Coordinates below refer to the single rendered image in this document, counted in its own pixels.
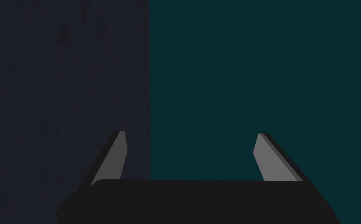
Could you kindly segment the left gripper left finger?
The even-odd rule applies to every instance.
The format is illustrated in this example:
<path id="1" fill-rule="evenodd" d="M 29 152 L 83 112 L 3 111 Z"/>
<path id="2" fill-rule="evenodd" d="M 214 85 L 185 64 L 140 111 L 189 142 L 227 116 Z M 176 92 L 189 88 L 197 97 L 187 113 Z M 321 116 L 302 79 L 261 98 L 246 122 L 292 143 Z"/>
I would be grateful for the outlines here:
<path id="1" fill-rule="evenodd" d="M 81 187 L 90 187 L 99 180 L 120 179 L 126 156 L 126 133 L 125 131 L 115 131 L 100 151 L 91 169 L 82 181 Z"/>

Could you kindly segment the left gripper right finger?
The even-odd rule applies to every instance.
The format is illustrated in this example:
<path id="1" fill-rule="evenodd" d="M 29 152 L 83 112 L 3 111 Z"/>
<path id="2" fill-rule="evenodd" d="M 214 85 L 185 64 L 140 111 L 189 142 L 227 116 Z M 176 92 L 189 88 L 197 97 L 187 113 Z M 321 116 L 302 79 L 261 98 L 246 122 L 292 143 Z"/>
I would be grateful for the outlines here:
<path id="1" fill-rule="evenodd" d="M 254 158 L 265 181 L 307 181 L 308 178 L 268 133 L 259 133 Z"/>

